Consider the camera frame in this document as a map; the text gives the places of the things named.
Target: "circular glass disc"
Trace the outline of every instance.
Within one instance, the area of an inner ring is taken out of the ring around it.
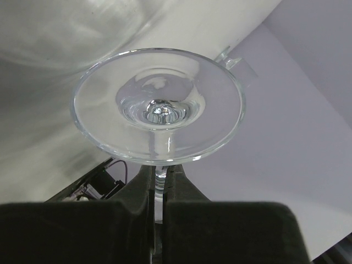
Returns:
[[[229,71],[166,48],[124,52],[94,65],[71,104],[76,126],[99,148],[155,166],[213,153],[233,137],[244,108]]]

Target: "clear glass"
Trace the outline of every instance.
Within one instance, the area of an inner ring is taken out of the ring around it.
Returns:
[[[236,78],[187,51],[148,48],[94,65],[74,91],[76,126],[112,156],[170,166],[224,146],[245,112]]]

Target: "glass handle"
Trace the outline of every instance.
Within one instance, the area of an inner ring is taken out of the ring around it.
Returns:
[[[244,58],[232,58],[229,53],[230,47],[227,47],[216,57],[215,61],[229,70],[243,88],[251,86],[254,80],[258,78],[258,75]]]

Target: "glass rim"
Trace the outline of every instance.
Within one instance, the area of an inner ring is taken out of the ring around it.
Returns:
[[[216,144],[214,144],[214,145],[212,145],[212,146],[210,146],[208,148],[205,148],[202,151],[199,151],[197,153],[194,153],[194,154],[191,154],[191,155],[188,155],[188,156],[178,157],[178,158],[174,158],[174,159],[150,160],[150,159],[144,159],[144,158],[139,158],[139,157],[133,157],[133,156],[126,155],[126,154],[124,154],[122,152],[118,152],[114,148],[111,148],[111,147],[107,146],[106,144],[100,143],[99,140],[97,140],[88,130],[85,129],[83,123],[79,120],[79,118],[78,118],[78,116],[76,114],[76,110],[75,110],[76,95],[78,94],[78,91],[82,87],[82,84],[85,82],[85,80],[93,72],[97,71],[100,67],[108,64],[109,62],[112,62],[112,61],[117,60],[119,58],[126,57],[126,56],[131,55],[131,54],[138,54],[138,53],[149,52],[149,51],[172,51],[172,52],[175,52],[175,53],[180,53],[181,55],[182,54],[190,54],[192,56],[198,57],[198,58],[200,58],[202,60],[205,60],[205,61],[208,61],[208,62],[212,63],[217,68],[221,69],[233,81],[234,86],[236,87],[238,95],[239,95],[240,111],[239,111],[239,115],[238,115],[237,121],[236,121],[235,125],[233,126],[232,130],[222,140],[219,140],[219,142],[217,142]],[[172,166],[172,165],[183,164],[183,163],[186,163],[186,162],[200,160],[201,158],[207,157],[210,154],[216,152],[221,147],[226,145],[233,138],[233,136],[237,132],[237,129],[238,129],[241,121],[243,120],[243,117],[244,117],[244,114],[245,114],[245,109],[246,109],[246,99],[245,99],[245,94],[244,94],[243,88],[242,88],[241,84],[237,81],[235,76],[228,69],[226,69],[225,67],[221,66],[219,63],[215,62],[214,60],[212,60],[210,58],[207,58],[207,57],[205,57],[203,55],[200,55],[200,54],[197,54],[197,53],[194,53],[194,52],[190,52],[190,51],[185,51],[185,50],[182,50],[182,49],[174,49],[174,48],[141,48],[141,49],[133,49],[133,50],[130,50],[130,51],[118,53],[116,55],[113,55],[113,56],[111,56],[111,57],[109,57],[107,59],[104,59],[104,60],[94,64],[80,78],[80,81],[78,82],[78,84],[75,86],[75,88],[73,90],[73,96],[72,96],[71,102],[70,102],[70,112],[71,112],[71,116],[73,118],[73,121],[74,121],[76,127],[94,145],[96,145],[103,152],[105,152],[105,153],[107,153],[107,154],[109,154],[109,155],[111,155],[113,157],[118,157],[118,158],[122,158],[122,159],[124,159],[126,161],[131,161],[131,162],[135,162],[135,163],[138,163],[138,164],[149,165],[149,166]]]

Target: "glass stem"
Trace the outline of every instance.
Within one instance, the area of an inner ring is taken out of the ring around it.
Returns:
[[[155,222],[163,221],[163,193],[168,166],[157,166],[155,168],[155,200],[154,212]]]

